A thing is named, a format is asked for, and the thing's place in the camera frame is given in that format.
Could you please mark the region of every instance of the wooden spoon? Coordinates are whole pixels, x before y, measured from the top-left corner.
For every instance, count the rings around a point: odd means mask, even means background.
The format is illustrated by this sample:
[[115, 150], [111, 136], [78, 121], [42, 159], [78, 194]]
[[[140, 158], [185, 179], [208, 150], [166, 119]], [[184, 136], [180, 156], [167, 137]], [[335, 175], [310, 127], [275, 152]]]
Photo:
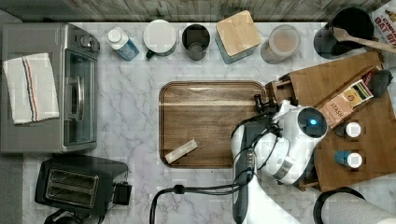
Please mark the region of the wooden spoon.
[[357, 38], [355, 36], [350, 35], [346, 30], [341, 28], [333, 27], [332, 30], [334, 32], [334, 37], [340, 42], [352, 41], [361, 45], [368, 46], [373, 49], [382, 49], [390, 53], [396, 53], [396, 46], [375, 42], [372, 40]]

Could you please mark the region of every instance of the marble countertop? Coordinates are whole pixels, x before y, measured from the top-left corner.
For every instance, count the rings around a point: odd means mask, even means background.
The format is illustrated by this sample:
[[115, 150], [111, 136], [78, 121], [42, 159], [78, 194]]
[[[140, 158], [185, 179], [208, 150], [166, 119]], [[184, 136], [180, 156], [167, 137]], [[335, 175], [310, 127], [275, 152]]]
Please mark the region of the marble countertop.
[[[159, 156], [159, 93], [170, 81], [191, 80], [256, 80], [262, 84], [290, 71], [326, 63], [313, 47], [315, 32], [324, 23], [290, 23], [296, 27], [302, 42], [299, 51], [286, 61], [265, 63], [259, 45], [255, 52], [235, 63], [225, 64], [214, 40], [215, 23], [201, 23], [211, 34], [210, 46], [201, 61], [191, 60], [182, 44], [182, 31], [190, 23], [172, 23], [179, 33], [176, 51], [167, 56], [145, 59], [143, 31], [147, 23], [74, 23], [98, 38], [101, 51], [98, 62], [98, 146], [86, 154], [126, 162], [130, 168], [129, 182], [133, 198], [128, 207], [116, 206], [107, 213], [104, 224], [149, 223], [149, 207], [160, 189], [175, 184], [189, 187], [216, 186], [232, 183], [232, 169], [171, 169]], [[262, 43], [281, 23], [257, 23]], [[105, 33], [114, 26], [124, 29], [140, 50], [131, 62], [124, 61], [105, 42]], [[349, 52], [346, 56], [363, 52]], [[392, 102], [396, 102], [395, 85], [389, 87]], [[56, 209], [35, 203], [35, 183], [40, 163], [50, 155], [25, 154], [23, 162], [23, 223], [44, 223]], [[278, 204], [302, 223], [314, 223], [312, 211], [320, 192], [278, 186], [268, 176], [262, 186]], [[396, 175], [386, 175], [352, 186], [371, 203], [396, 213]], [[161, 196], [156, 211], [156, 223], [234, 223], [232, 196], [202, 196], [195, 194]]]

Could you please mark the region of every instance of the toaster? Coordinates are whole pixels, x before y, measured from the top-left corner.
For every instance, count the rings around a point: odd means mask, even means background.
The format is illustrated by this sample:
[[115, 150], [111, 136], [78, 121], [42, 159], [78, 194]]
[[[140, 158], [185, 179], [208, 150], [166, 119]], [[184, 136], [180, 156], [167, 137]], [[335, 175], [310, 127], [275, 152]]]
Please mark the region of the toaster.
[[119, 161], [61, 155], [43, 161], [35, 202], [80, 214], [104, 216], [116, 204], [128, 205], [132, 186], [128, 166]]

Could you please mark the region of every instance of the black canister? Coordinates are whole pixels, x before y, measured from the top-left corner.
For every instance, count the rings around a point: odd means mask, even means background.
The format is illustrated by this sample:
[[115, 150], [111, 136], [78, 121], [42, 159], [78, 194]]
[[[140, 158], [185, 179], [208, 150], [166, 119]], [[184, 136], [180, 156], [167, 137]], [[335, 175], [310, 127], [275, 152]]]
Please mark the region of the black canister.
[[337, 41], [332, 31], [333, 27], [345, 29], [352, 36], [368, 40], [371, 40], [374, 35], [373, 23], [365, 11], [356, 7], [343, 9], [315, 34], [315, 51], [326, 59], [335, 59], [353, 49], [363, 47], [351, 41]]
[[182, 35], [183, 46], [187, 55], [195, 61], [203, 59], [210, 42], [210, 34], [203, 25], [193, 24]]

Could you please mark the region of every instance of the small label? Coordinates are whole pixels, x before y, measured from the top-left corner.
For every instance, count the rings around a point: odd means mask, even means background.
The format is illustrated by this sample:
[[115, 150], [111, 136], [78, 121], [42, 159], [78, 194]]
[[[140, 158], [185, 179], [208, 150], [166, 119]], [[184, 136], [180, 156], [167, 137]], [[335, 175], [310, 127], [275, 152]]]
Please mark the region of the small label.
[[131, 61], [139, 53], [139, 50], [131, 40], [128, 40], [122, 48], [118, 49], [118, 52], [125, 60]]

